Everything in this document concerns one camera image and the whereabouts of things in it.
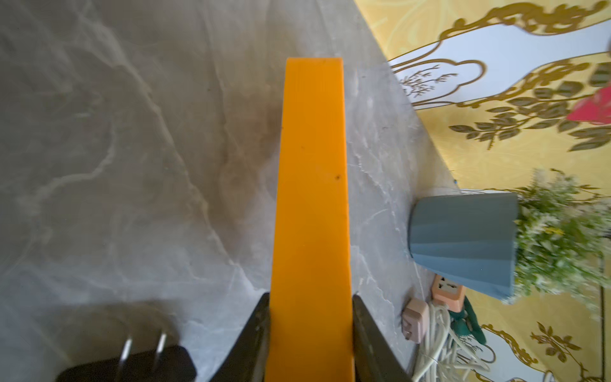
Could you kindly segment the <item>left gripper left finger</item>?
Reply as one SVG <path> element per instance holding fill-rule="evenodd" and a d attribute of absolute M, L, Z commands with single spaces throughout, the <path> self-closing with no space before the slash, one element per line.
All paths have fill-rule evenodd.
<path fill-rule="evenodd" d="M 264 293 L 212 382 L 261 382 L 270 344 L 270 293 Z"/>

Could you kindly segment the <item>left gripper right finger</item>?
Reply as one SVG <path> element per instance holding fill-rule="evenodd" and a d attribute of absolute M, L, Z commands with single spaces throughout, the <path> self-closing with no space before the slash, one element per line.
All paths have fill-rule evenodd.
<path fill-rule="evenodd" d="M 356 381 L 411 381 L 380 332 L 363 299 L 355 294 L 352 302 Z"/>

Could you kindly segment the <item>pink USB charger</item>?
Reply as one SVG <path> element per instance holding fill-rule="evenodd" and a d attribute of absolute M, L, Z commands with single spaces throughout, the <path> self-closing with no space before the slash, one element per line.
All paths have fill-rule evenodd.
<path fill-rule="evenodd" d="M 430 324 L 428 304 L 421 299 L 411 299 L 402 311 L 401 323 L 405 339 L 422 343 Z"/>

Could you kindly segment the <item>orange power strip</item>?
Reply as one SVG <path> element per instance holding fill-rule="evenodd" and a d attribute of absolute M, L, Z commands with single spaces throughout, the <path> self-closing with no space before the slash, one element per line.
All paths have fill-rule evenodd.
<path fill-rule="evenodd" d="M 339 58 L 286 62 L 265 378 L 355 378 Z"/>

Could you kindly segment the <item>black charger block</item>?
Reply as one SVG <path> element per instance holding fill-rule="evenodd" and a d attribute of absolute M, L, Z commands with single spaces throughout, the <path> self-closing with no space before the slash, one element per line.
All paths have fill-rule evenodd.
<path fill-rule="evenodd" d="M 162 332 L 154 350 L 132 354 L 129 337 L 118 358 L 95 361 L 61 372 L 57 381 L 176 381 L 197 379 L 197 369 L 186 348 L 167 345 Z"/>

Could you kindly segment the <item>pink power strip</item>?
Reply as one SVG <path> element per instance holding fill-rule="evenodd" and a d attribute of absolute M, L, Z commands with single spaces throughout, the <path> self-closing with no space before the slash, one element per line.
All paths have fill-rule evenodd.
<path fill-rule="evenodd" d="M 436 275 L 431 287 L 431 294 L 434 301 L 445 303 L 448 310 L 454 313 L 461 313 L 466 297 L 466 288 L 458 283 L 448 280 L 448 278 Z"/>

